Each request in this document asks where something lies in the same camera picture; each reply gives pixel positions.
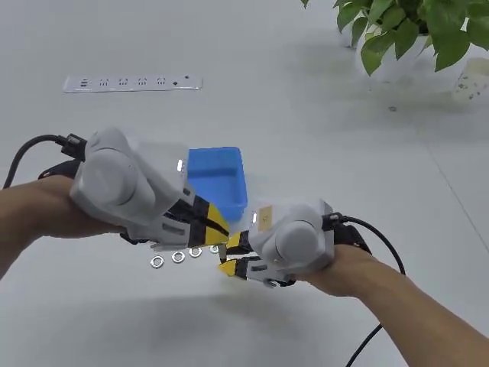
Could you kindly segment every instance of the yellow label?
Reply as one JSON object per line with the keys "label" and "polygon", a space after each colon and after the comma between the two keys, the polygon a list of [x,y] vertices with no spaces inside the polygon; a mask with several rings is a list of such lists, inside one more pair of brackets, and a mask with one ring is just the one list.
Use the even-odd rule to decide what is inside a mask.
{"label": "yellow label", "polygon": [[272,226],[272,206],[258,210],[258,231],[265,232]]}

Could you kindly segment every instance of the gray cylindrical joint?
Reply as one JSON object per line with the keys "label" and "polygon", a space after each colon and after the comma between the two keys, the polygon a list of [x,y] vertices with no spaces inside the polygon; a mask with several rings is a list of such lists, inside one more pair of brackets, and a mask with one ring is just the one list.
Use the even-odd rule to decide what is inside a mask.
{"label": "gray cylindrical joint", "polygon": [[289,265],[309,264],[324,252],[314,227],[303,221],[282,226],[277,231],[275,246]]}

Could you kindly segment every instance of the forearm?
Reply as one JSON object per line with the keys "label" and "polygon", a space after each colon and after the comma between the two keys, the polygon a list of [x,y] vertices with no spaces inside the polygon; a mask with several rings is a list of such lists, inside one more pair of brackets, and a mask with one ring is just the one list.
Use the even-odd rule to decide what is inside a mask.
{"label": "forearm", "polygon": [[42,195],[33,183],[0,191],[0,279],[40,236]]}
{"label": "forearm", "polygon": [[489,339],[386,265],[372,264],[354,295],[379,319],[410,367],[489,365]]}
{"label": "forearm", "polygon": [[0,190],[0,279],[33,241],[80,238],[123,229],[87,216],[70,199],[73,181],[52,176]]}

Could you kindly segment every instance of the metal ring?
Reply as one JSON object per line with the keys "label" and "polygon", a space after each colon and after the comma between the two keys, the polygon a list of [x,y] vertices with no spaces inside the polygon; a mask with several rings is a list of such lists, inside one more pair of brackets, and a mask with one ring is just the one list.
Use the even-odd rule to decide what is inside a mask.
{"label": "metal ring", "polygon": [[171,255],[171,259],[173,260],[173,262],[175,264],[180,264],[183,262],[183,260],[185,260],[185,254],[181,251],[175,251],[172,255]]}
{"label": "metal ring", "polygon": [[189,248],[189,255],[193,258],[198,258],[202,254],[202,249],[200,247]]}
{"label": "metal ring", "polygon": [[211,247],[209,247],[209,251],[211,252],[211,254],[218,254],[219,253],[219,246],[212,245]]}
{"label": "metal ring", "polygon": [[162,258],[161,256],[154,256],[151,260],[150,260],[150,265],[152,268],[155,268],[155,269],[159,269],[163,266],[163,264],[165,263],[165,260],[164,258]]}

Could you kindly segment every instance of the human hand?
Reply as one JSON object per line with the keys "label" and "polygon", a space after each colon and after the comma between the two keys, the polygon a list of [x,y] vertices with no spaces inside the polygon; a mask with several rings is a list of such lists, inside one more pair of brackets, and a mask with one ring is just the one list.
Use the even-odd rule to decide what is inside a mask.
{"label": "human hand", "polygon": [[73,180],[64,176],[51,176],[28,183],[33,190],[38,190],[39,203],[34,210],[39,216],[40,235],[74,239],[123,230],[93,219],[79,209],[70,199],[72,184]]}
{"label": "human hand", "polygon": [[328,267],[312,274],[300,274],[297,280],[307,281],[327,294],[356,297],[358,284],[366,272],[387,267],[368,252],[352,245],[335,245],[335,260]]}

